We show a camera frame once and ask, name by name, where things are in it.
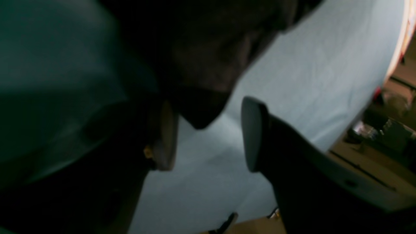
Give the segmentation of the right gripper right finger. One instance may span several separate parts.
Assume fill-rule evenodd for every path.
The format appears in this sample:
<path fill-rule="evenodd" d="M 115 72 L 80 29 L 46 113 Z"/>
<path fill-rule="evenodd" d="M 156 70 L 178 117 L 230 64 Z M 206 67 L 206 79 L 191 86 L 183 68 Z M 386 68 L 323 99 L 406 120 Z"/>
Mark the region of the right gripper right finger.
<path fill-rule="evenodd" d="M 415 233 L 415 189 L 392 172 L 329 157 L 253 97 L 241 127 L 248 169 L 272 185 L 288 234 Z"/>

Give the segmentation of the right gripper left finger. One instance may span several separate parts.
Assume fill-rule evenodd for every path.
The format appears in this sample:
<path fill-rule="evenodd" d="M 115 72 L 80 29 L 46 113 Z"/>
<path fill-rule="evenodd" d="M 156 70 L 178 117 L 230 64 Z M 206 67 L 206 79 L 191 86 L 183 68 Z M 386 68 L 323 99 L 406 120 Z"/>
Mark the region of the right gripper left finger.
<path fill-rule="evenodd" d="M 1 192 L 2 234 L 126 234 L 151 170 L 175 164 L 178 111 L 163 99 L 75 163 Z"/>

